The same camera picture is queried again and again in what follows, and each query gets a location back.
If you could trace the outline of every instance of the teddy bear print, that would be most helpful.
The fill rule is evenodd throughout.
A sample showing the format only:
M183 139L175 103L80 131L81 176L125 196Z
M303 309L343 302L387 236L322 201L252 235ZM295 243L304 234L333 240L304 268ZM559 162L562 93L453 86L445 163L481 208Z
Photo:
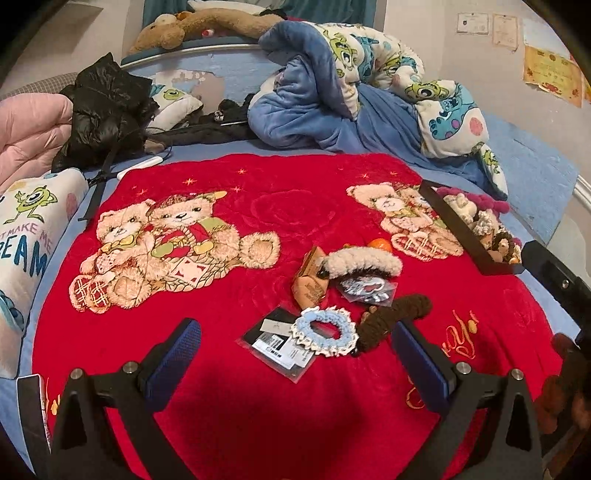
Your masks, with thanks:
M394 189L390 182L349 187L347 194L384 214L382 229L392 234L392 246L423 261L459 256L463 248L412 187Z
M235 226L213 216L215 201L226 192L175 194L152 205L148 228L155 237L151 255L169 265L159 288L190 291L225 277L234 267L270 268L280 241L275 232L240 238Z
M111 305L135 307L152 293L151 282L168 273L168 265L151 255L154 236L144 229L154 203L147 199L101 214L96 227L101 247L82 262L70 284L75 309L104 313Z

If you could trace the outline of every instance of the pink puffer jacket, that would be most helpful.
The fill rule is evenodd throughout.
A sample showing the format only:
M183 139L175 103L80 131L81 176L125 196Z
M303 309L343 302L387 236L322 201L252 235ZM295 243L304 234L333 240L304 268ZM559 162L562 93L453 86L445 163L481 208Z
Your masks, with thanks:
M72 133L72 102L58 93L21 93L0 102L0 195L39 177Z

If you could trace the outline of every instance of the brown food wrapper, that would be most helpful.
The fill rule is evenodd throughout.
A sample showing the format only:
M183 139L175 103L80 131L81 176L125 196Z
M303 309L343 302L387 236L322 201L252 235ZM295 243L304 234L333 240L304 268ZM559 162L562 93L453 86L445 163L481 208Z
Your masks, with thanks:
M291 285L291 292L302 310L316 307L326 294L328 279L323 280L316 276L320 269L320 261L325 256L320 247L313 247L304 257L304 262Z

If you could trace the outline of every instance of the blue comforter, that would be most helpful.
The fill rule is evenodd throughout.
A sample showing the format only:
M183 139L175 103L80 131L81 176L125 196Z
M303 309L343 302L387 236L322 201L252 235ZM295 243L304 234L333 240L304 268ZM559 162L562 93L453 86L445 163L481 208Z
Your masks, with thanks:
M272 60L285 65L263 85L249 110L250 127L265 143L276 148L317 144L333 152L389 153L418 167L457 174L492 196L503 197L476 157L427 158L421 152L422 134L413 103L358 81L354 83L357 108L352 108L347 87L340 81L342 64L335 62L338 52L318 25L279 22L260 38L259 45ZM340 52L345 60L350 51ZM375 64L368 57L358 67L359 77L368 63Z

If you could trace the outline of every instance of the blue curtain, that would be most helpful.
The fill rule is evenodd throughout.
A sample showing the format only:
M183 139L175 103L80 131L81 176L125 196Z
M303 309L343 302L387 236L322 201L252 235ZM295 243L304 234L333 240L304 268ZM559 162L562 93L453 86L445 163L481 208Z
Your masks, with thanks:
M145 0L142 28L150 25L159 15L177 14L184 11L191 11L187 0Z
M376 0L287 0L283 10L290 17L316 23L374 24Z

